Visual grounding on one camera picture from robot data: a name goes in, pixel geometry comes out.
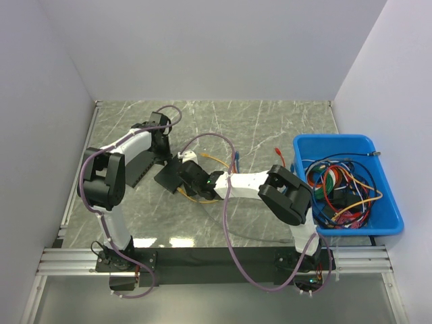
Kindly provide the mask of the black network switch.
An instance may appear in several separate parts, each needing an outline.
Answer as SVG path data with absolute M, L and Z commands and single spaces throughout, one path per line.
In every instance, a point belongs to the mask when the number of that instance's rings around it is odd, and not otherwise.
M 177 157 L 162 157 L 144 151 L 126 165 L 126 184 L 135 188 L 143 179 L 152 178 L 158 185 L 173 194 L 183 184 L 178 175 L 181 164 Z

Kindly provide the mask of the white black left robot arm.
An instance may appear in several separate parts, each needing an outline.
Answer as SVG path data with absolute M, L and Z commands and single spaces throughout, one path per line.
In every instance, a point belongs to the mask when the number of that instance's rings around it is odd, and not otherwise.
M 101 227 L 102 265 L 120 271 L 136 266 L 133 238 L 120 204 L 127 186 L 134 188 L 153 165 L 172 160 L 169 145 L 172 125 L 166 115 L 154 111 L 148 121 L 133 125 L 113 143 L 84 151 L 77 191 Z

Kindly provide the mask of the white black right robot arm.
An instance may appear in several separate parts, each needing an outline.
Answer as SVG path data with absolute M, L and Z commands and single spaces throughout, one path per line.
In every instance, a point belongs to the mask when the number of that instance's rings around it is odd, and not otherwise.
M 298 264 L 312 269 L 321 260 L 321 243 L 313 221 L 310 186 L 281 165 L 258 173 L 207 173 L 194 161 L 178 168 L 192 195 L 205 200 L 244 198 L 262 201 L 292 233 Z

